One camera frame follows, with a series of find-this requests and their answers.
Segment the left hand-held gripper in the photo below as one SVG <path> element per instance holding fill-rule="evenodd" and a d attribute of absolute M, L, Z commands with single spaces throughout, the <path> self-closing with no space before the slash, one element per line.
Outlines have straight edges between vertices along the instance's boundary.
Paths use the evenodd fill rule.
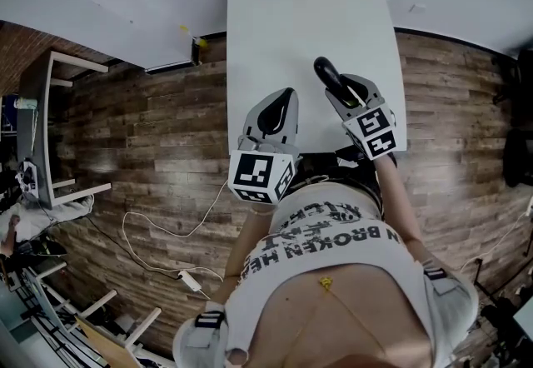
<path fill-rule="evenodd" d="M 287 87 L 257 103 L 247 114 L 238 148 L 230 155 L 228 187 L 241 201 L 277 205 L 296 175 L 299 101 Z M 280 140 L 257 137 L 272 136 Z"/>

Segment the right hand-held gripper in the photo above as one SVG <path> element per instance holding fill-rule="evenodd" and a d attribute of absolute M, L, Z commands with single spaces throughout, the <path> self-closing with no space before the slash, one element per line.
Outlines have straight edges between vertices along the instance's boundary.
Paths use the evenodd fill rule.
<path fill-rule="evenodd" d="M 348 137 L 370 160 L 392 152 L 396 148 L 396 119 L 376 84 L 354 74 L 341 74 L 341 82 L 365 104 L 363 107 L 357 98 L 350 104 L 325 90 Z"/>

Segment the person's right forearm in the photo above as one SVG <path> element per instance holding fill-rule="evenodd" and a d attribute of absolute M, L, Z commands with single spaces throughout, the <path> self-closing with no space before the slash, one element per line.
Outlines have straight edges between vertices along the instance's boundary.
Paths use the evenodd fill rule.
<path fill-rule="evenodd" d="M 426 249 L 422 244 L 421 229 L 395 163 L 385 155 L 377 158 L 374 166 L 381 189 L 385 222 L 400 236 L 411 255 L 423 262 Z"/>

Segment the person's left forearm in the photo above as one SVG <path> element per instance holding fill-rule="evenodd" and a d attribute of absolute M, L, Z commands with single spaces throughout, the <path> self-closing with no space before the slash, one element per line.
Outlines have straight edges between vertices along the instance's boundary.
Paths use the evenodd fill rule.
<path fill-rule="evenodd" d="M 225 269 L 224 284 L 228 284 L 231 290 L 237 286 L 250 252 L 268 234 L 275 210 L 275 206 L 250 205 Z"/>

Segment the white rectangular table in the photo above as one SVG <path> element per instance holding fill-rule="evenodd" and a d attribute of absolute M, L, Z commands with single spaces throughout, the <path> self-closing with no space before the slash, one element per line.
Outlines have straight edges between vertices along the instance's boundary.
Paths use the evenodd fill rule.
<path fill-rule="evenodd" d="M 406 104 L 396 34 L 386 0 L 227 0 L 228 145 L 249 111 L 291 87 L 299 100 L 296 145 L 302 152 L 350 144 L 313 63 L 327 57 L 342 73 L 373 81 L 396 116 L 406 150 Z"/>

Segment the black shorts with belt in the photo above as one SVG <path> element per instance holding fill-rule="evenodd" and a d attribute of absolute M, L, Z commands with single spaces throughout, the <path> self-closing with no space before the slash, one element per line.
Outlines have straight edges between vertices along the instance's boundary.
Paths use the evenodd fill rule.
<path fill-rule="evenodd" d="M 379 212 L 383 214 L 381 189 L 373 162 L 359 152 L 350 153 L 347 157 L 348 160 L 335 152 L 304 154 L 286 196 L 305 186 L 333 182 L 362 191 L 376 203 Z"/>

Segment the white printed shirt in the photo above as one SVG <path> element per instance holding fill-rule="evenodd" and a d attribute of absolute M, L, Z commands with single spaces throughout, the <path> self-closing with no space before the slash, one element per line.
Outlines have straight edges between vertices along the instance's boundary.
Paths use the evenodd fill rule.
<path fill-rule="evenodd" d="M 280 202 L 237 286 L 223 281 L 204 311 L 176 333 L 178 368 L 248 368 L 257 325 L 278 287 L 308 272 L 353 265 L 392 277 L 430 338 L 431 368 L 446 368 L 476 318 L 474 286 L 427 249 L 426 259 L 416 260 L 384 210 L 362 191 L 333 182 L 305 186 Z"/>

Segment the black office chair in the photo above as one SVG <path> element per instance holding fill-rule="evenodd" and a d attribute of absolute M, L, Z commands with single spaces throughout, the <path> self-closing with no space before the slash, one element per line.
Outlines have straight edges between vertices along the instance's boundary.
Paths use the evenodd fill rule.
<path fill-rule="evenodd" d="M 511 125 L 533 127 L 533 48 L 521 50 L 517 59 L 495 57 L 502 86 L 492 101 L 494 105 L 509 102 Z"/>
<path fill-rule="evenodd" d="M 506 185 L 533 186 L 533 131 L 511 129 L 506 137 L 503 155 L 503 177 Z"/>

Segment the white power strip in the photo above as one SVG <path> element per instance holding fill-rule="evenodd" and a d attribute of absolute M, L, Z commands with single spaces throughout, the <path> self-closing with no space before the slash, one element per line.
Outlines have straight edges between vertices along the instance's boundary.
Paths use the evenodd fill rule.
<path fill-rule="evenodd" d="M 200 283 L 186 270 L 178 272 L 178 279 L 194 292 L 199 292 L 202 289 Z"/>

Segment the black tripod stand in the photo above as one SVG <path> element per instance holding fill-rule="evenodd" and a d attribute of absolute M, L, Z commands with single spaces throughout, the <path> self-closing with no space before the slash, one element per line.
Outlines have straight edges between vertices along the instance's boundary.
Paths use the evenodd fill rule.
<path fill-rule="evenodd" d="M 481 258 L 476 258 L 475 259 L 475 263 L 476 263 L 477 268 L 476 268 L 476 274 L 475 274 L 475 277 L 474 277 L 474 286 L 482 293 L 483 296 L 488 298 L 490 301 L 494 302 L 496 300 L 494 295 L 496 293 L 498 293 L 499 291 L 502 291 L 504 288 L 506 288 L 506 286 L 511 281 L 513 281 L 513 279 L 509 278 L 508 280 L 503 282 L 495 291 L 488 291 L 479 281 L 481 268 L 483 266 L 483 260 Z"/>

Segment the person's bare chest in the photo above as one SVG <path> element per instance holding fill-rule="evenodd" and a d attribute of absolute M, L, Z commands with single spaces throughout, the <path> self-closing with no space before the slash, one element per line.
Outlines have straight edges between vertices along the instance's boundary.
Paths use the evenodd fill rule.
<path fill-rule="evenodd" d="M 431 368 L 431 341 L 390 275 L 353 265 L 308 272 L 271 295 L 248 368 Z"/>

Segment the grey side table white legs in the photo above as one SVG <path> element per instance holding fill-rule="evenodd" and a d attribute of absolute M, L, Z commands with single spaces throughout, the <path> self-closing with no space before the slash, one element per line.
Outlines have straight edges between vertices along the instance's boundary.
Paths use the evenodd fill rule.
<path fill-rule="evenodd" d="M 25 160 L 30 161 L 37 167 L 39 192 L 37 200 L 47 209 L 85 196 L 109 191 L 112 188 L 111 184 L 105 183 L 64 196 L 55 195 L 58 188 L 76 183 L 74 179 L 54 183 L 51 175 L 48 148 L 50 90 L 54 86 L 70 87 L 72 85 L 71 81 L 52 77 L 52 68 L 56 62 L 94 72 L 108 72 L 108 67 L 102 64 L 49 50 L 31 63 L 21 75 L 18 97 L 38 100 L 38 109 L 35 111 L 17 109 L 17 160 L 19 163 Z"/>

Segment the white device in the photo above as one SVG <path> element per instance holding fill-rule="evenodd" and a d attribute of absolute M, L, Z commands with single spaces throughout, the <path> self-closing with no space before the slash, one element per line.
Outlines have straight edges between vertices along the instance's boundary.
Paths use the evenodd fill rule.
<path fill-rule="evenodd" d="M 17 168 L 17 181 L 25 197 L 39 198 L 37 167 L 30 161 L 22 161 Z"/>

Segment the wooden top white leg table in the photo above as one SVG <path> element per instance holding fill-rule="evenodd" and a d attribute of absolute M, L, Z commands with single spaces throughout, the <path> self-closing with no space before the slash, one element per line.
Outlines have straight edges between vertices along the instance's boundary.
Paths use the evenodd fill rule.
<path fill-rule="evenodd" d="M 116 295 L 117 291 L 111 290 L 105 296 L 89 306 L 85 311 L 78 313 L 75 316 L 76 321 L 71 330 L 76 326 L 79 326 L 87 336 L 93 348 L 102 356 L 111 368 L 145 368 L 140 363 L 139 359 L 147 359 L 147 356 L 138 356 L 134 350 L 134 345 L 147 328 L 162 313 L 162 309 L 160 307 L 154 308 L 130 334 L 130 336 L 122 340 L 116 338 L 110 332 L 106 332 L 102 327 L 95 326 L 87 320 L 88 316 L 94 313 L 97 309 L 103 307 L 104 304 L 108 303 Z"/>

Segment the white metal rack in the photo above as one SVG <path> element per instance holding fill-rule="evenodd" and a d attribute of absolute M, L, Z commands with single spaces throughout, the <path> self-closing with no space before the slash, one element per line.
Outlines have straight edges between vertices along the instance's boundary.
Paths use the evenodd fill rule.
<path fill-rule="evenodd" d="M 42 338 L 68 368 L 108 368 L 84 333 L 75 327 L 77 309 L 45 283 L 47 277 L 66 266 L 66 262 L 58 262 L 41 270 L 28 267 L 17 272 L 8 271 L 0 260 L 0 281 L 15 292 L 26 308 L 22 318 L 36 326 Z"/>

